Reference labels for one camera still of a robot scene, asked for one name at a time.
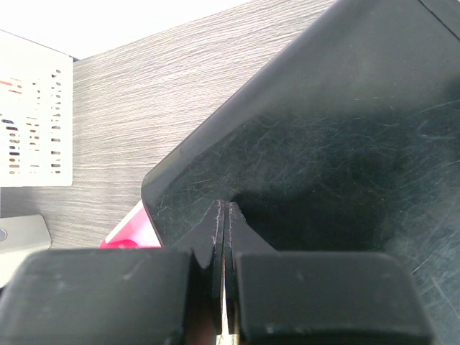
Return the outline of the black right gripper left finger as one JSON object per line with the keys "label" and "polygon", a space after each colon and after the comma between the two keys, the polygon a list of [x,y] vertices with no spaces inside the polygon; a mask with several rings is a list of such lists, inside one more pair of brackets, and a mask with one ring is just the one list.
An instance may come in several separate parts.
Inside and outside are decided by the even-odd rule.
{"label": "black right gripper left finger", "polygon": [[3,344],[181,344],[188,308],[221,312],[225,204],[171,247],[32,254],[1,295]]}

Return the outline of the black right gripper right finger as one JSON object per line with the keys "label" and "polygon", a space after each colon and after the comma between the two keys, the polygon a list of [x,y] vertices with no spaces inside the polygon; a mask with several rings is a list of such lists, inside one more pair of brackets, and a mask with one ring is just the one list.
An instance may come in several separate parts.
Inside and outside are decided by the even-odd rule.
{"label": "black right gripper right finger", "polygon": [[432,344],[407,270],[379,252],[278,251],[235,203],[224,223],[226,314],[241,344]]}

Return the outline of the pink top drawer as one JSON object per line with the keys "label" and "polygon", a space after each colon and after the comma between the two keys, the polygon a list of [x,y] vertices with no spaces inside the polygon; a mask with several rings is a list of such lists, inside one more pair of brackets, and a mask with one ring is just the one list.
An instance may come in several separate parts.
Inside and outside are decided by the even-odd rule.
{"label": "pink top drawer", "polygon": [[161,243],[142,201],[131,209],[98,246],[99,249],[155,247],[161,247]]}

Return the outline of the black drawer organizer box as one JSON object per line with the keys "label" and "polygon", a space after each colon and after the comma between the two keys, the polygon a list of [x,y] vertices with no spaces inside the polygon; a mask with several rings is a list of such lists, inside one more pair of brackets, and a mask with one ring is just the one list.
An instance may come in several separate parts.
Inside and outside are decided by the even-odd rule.
{"label": "black drawer organizer box", "polygon": [[459,3],[337,1],[142,183],[164,245],[215,200],[277,249],[385,251],[459,342]]}

